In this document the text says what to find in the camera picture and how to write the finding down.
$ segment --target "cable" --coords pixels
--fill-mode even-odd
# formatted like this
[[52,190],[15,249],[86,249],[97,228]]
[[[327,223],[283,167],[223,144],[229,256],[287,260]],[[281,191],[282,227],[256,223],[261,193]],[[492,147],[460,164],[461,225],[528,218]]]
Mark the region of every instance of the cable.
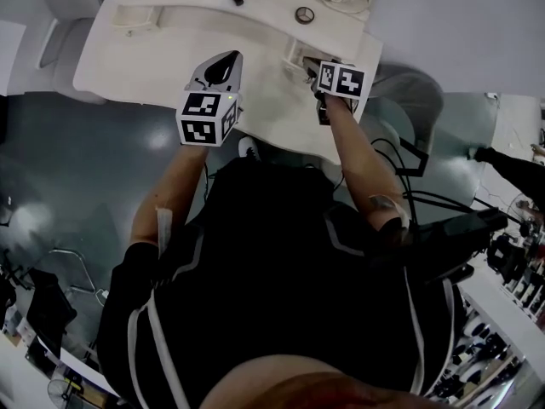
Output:
[[[390,147],[392,147],[392,149],[395,151],[395,154],[398,156],[399,162],[401,163],[401,167],[402,167],[404,170],[406,170],[405,163],[403,162],[403,158],[401,157],[401,154],[399,154],[398,149],[396,148],[396,146],[394,146],[394,144],[392,144],[391,141],[389,141],[389,140],[387,140],[387,139],[385,139],[385,138],[376,138],[375,140],[373,140],[373,141],[371,142],[371,146],[372,146],[373,144],[375,144],[376,142],[379,142],[379,141],[384,141],[384,142],[386,142],[387,144],[389,144]],[[382,156],[388,158],[388,160],[391,161],[391,159],[390,159],[388,156],[386,156],[384,153],[381,152],[381,154],[382,154]],[[411,188],[411,186],[410,186],[410,179],[409,179],[408,176],[405,176],[405,179],[406,179],[406,181],[407,181],[407,185],[404,186],[404,188],[405,188],[405,191],[406,191],[408,194],[410,194],[410,197],[409,197],[407,200],[409,201],[409,208],[410,208],[411,218],[412,218],[413,223],[416,224],[416,225],[418,226],[418,217],[417,217],[417,215],[416,215],[415,202],[414,202],[414,200],[413,200],[413,198],[412,198],[412,188]]]
[[511,205],[513,204],[513,202],[511,202],[510,205],[508,205],[507,203],[505,203],[505,200],[503,200],[502,197],[500,197],[500,196],[497,195],[497,194],[491,193],[491,192],[488,190],[488,188],[487,188],[485,185],[483,185],[482,183],[480,184],[480,187],[482,187],[482,188],[485,190],[485,192],[488,194],[489,197],[496,197],[497,199],[500,199],[500,201],[501,201],[504,205],[506,205],[506,206],[508,207],[508,210],[509,210],[509,208],[511,207]]
[[463,212],[465,214],[473,212],[473,210],[471,210],[471,209],[465,209],[465,208],[462,208],[461,206],[458,206],[458,205],[441,203],[439,201],[423,199],[421,197],[414,197],[413,196],[412,198],[417,202],[424,203],[425,205],[437,206],[439,208],[444,208],[444,209],[448,209],[448,210],[455,210],[456,212]]
[[[384,159],[386,159],[390,163],[390,165],[392,165],[394,169],[397,169],[397,167],[395,166],[395,163],[385,153],[381,152],[380,150],[375,150],[375,151],[378,154],[380,154]],[[401,184],[403,185],[405,192],[409,193],[409,188],[407,187],[407,184],[403,180],[403,177],[400,176],[399,179],[401,180]]]
[[104,308],[105,304],[103,302],[100,301],[99,299],[99,295],[102,294],[102,292],[104,292],[103,289],[99,289],[96,293],[95,293],[95,298],[96,300],[100,303],[100,305]]
[[[422,194],[422,195],[429,195],[430,197],[435,197],[436,199],[441,199],[441,200],[444,200],[444,201],[448,201],[449,203],[452,203],[456,206],[458,206],[459,208],[461,208],[462,210],[460,210],[460,212],[466,212],[466,213],[469,213],[469,212],[473,212],[474,210],[472,208],[470,208],[469,206],[465,205],[465,204],[462,204],[460,203],[459,201],[456,201],[456,200],[453,200],[453,199],[449,199],[448,197],[445,197],[443,195],[438,195],[436,193],[429,193],[427,191],[412,191],[413,194]],[[428,203],[429,205],[432,205],[433,203],[431,203],[431,200],[428,200],[428,201],[423,201],[424,199],[419,199],[421,200],[423,203]],[[489,204],[489,203],[486,203],[485,201],[481,200],[481,199],[477,199],[475,198],[474,199],[476,202],[478,203],[481,203],[482,205],[486,206],[487,208],[490,208],[490,209],[497,209],[496,206],[493,206],[492,204]],[[500,210],[500,212],[502,214],[504,214],[509,220],[513,221],[513,222],[516,222],[517,224],[522,224],[522,222],[520,222],[519,220],[517,220],[516,218],[510,216],[508,213],[506,212],[503,212],[503,210]]]
[[204,202],[208,198],[208,165],[204,163]]
[[[514,200],[511,202],[511,204],[509,205],[508,207],[508,211],[509,209],[511,209],[511,206],[513,205],[514,201],[520,196],[521,194],[517,195]],[[481,203],[482,205],[486,206],[487,208],[491,208],[491,209],[494,209],[495,206],[492,206],[491,204],[489,203],[486,203],[485,201],[481,200],[481,199],[477,199],[477,197],[475,197],[474,199],[477,203]],[[514,216],[510,216],[507,212],[503,212],[505,214],[505,216],[511,220],[512,222],[516,222],[517,224],[519,224],[520,226],[522,226],[524,223],[521,221],[521,220],[517,220]]]
[[449,199],[448,197],[445,197],[443,195],[438,195],[436,193],[429,193],[428,191],[411,191],[413,194],[422,194],[422,195],[429,195],[430,197],[435,197],[436,199],[441,199],[444,201],[448,201],[449,203],[452,203],[453,205],[459,206],[465,210],[469,210],[473,212],[473,209],[471,209],[469,206],[460,203],[459,201]]
[[335,192],[339,188],[339,186],[342,185],[343,182],[344,182],[344,173],[342,173],[341,181],[339,181],[339,183],[337,183],[335,187],[333,188],[333,192]]

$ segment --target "shiny floor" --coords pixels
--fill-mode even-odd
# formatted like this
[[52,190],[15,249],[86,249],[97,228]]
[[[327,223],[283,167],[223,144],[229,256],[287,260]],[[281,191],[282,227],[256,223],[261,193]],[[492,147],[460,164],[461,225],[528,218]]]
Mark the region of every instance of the shiny floor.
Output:
[[[483,165],[469,163],[470,143],[490,144],[497,104],[484,95],[447,95],[436,128],[426,175],[412,179],[423,189],[470,204]],[[210,173],[237,156],[232,135],[208,159]],[[57,94],[9,99],[8,132],[0,145],[0,245],[15,265],[36,265],[57,274],[61,287],[88,284],[77,260],[44,255],[55,247],[78,251],[97,288],[107,289],[111,270],[122,259],[133,215],[180,145],[174,112],[162,107],[108,102],[95,106]],[[313,157],[261,146],[275,162],[319,164]],[[203,205],[201,178],[190,217]],[[350,202],[345,187],[336,192]],[[419,221],[454,216],[419,205]],[[26,312],[31,295],[19,293]],[[70,298],[78,317],[71,332],[92,341],[101,307],[89,294]]]

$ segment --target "black cable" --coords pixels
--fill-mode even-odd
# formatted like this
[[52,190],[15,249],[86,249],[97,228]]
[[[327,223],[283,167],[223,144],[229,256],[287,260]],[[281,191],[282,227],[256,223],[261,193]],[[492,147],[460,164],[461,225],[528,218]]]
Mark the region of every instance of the black cable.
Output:
[[[373,141],[371,142],[371,146],[372,146],[373,144],[375,144],[375,142],[379,142],[379,141],[384,141],[384,142],[386,142],[387,144],[389,144],[389,145],[392,147],[392,149],[395,151],[395,154],[398,156],[399,162],[401,163],[401,167],[402,167],[404,170],[406,170],[405,163],[403,162],[403,158],[401,157],[401,154],[399,154],[398,149],[396,148],[396,146],[394,146],[394,144],[392,144],[391,141],[389,141],[389,140],[387,140],[387,139],[385,139],[385,138],[376,138],[375,140],[373,140]],[[406,187],[405,187],[405,190],[410,194],[410,197],[409,197],[407,200],[409,201],[409,208],[410,208],[411,218],[412,218],[413,223],[416,224],[416,225],[418,226],[418,217],[417,217],[417,215],[416,215],[415,202],[414,202],[413,199],[412,199],[412,188],[410,187],[410,179],[409,179],[408,176],[405,176],[405,179],[406,179],[406,181],[407,181],[407,185],[406,185]]]
[[[385,153],[381,152],[380,150],[376,150],[376,149],[375,149],[375,151],[378,154],[380,154],[384,159],[386,159],[390,163],[390,165],[392,165],[392,168],[394,168],[395,170],[398,168],[398,167],[396,167],[395,163]],[[401,184],[403,185],[403,188],[404,188],[405,192],[409,193],[409,188],[407,187],[407,184],[403,180],[403,177],[399,176],[399,179],[401,180]]]
[[208,165],[204,163],[204,202],[208,198]]
[[493,209],[495,207],[495,206],[492,206],[490,203],[486,203],[485,201],[483,201],[481,199],[477,199],[477,197],[475,197],[474,200],[477,203],[481,203],[482,205],[486,206],[487,208]]
[[453,200],[453,199],[449,199],[448,197],[445,197],[443,195],[438,195],[436,193],[429,193],[428,191],[411,191],[413,194],[422,194],[422,195],[428,195],[430,197],[435,197],[436,199],[441,199],[441,200],[444,200],[444,201],[448,201],[449,203],[452,203],[453,205],[456,205],[456,206],[459,206],[463,209],[466,209],[466,210],[470,210],[473,212],[473,209],[471,209],[469,206],[467,206],[466,204],[462,204],[460,203],[459,201],[456,201],[456,200]]
[[[494,209],[496,208],[496,206],[492,206],[490,203],[486,203],[485,201],[481,200],[481,199],[477,199],[477,197],[475,197],[474,199],[477,203],[481,203],[482,205],[486,206],[487,208],[491,208],[491,209]],[[507,212],[503,212],[505,214],[505,216],[511,220],[512,222],[516,222],[517,224],[519,224],[520,226],[522,226],[524,223],[521,221],[521,220],[517,220],[514,216],[510,216]]]
[[517,196],[513,199],[513,201],[512,201],[511,203],[509,203],[508,210],[511,209],[511,206],[513,206],[513,203],[514,203],[514,202],[516,201],[516,199],[517,199],[518,197],[520,197],[521,195],[524,195],[524,194],[522,194],[522,193],[517,194]]
[[424,203],[425,205],[437,206],[439,208],[444,208],[444,209],[448,209],[448,210],[455,210],[456,212],[463,212],[465,214],[473,212],[473,210],[471,210],[471,209],[462,208],[461,206],[454,205],[454,204],[441,203],[441,202],[435,201],[435,200],[423,199],[422,197],[414,197],[413,196],[412,198],[417,202]]
[[[448,201],[449,203],[452,203],[458,207],[460,207],[461,209],[461,212],[473,212],[474,209],[470,208],[469,206],[465,205],[465,204],[462,204],[460,203],[459,201],[455,201],[453,199],[449,199],[448,197],[445,197],[443,195],[438,195],[436,193],[429,193],[427,191],[412,191],[413,194],[422,194],[422,195],[429,195],[430,197],[435,197],[436,199],[441,199],[441,200],[444,200],[444,201]],[[474,199],[476,202],[478,203],[481,203],[482,205],[486,206],[487,208],[490,208],[490,209],[497,209],[497,206],[493,206],[492,204],[489,204],[489,203],[486,203],[485,201],[481,200],[481,199],[477,199],[475,198]],[[500,210],[500,212],[505,215],[509,220],[513,221],[513,222],[516,222],[517,224],[522,224],[522,222],[520,222],[519,220],[517,220],[516,218],[510,216],[508,213],[504,212],[503,210]]]
[[339,183],[337,183],[335,187],[333,188],[333,192],[335,192],[339,188],[339,186],[342,185],[343,182],[344,182],[344,173],[342,173],[341,181],[339,181]]

